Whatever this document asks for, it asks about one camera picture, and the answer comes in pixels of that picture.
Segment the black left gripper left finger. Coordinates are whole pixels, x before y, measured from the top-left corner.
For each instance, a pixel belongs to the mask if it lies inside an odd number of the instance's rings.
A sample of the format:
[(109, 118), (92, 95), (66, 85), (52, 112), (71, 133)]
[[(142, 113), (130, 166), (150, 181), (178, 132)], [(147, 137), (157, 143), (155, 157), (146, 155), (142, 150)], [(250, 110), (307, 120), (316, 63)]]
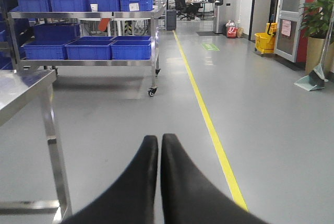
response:
[(146, 135), (117, 180), (62, 223), (154, 223), (158, 140)]

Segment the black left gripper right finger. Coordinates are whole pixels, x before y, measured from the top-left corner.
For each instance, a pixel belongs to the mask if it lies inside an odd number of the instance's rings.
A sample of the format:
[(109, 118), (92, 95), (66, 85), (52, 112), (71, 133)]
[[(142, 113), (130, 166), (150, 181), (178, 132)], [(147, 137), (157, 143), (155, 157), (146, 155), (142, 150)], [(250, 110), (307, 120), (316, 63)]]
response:
[(264, 223), (198, 169), (175, 134), (164, 134), (160, 186), (165, 223)]

